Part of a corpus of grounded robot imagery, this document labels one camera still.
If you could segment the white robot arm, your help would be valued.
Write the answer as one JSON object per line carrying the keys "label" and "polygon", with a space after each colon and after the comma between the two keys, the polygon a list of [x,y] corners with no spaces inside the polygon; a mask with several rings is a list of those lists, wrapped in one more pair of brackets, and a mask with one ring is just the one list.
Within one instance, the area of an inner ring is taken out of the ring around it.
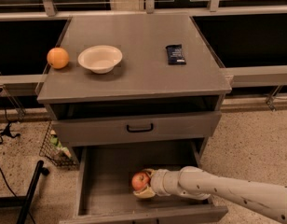
{"label": "white robot arm", "polygon": [[132,177],[131,185],[141,199],[175,195],[205,200],[215,195],[287,224],[287,186],[212,175],[193,166],[180,171],[143,169]]}

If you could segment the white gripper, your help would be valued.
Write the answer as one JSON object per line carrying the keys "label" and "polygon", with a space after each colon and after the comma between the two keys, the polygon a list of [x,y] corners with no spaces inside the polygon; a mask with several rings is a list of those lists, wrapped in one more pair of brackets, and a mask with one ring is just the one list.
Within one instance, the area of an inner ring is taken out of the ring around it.
{"label": "white gripper", "polygon": [[133,194],[139,199],[149,199],[157,196],[180,196],[183,189],[179,185],[179,172],[169,171],[167,169],[143,169],[151,178],[150,186],[141,190],[133,191]]}

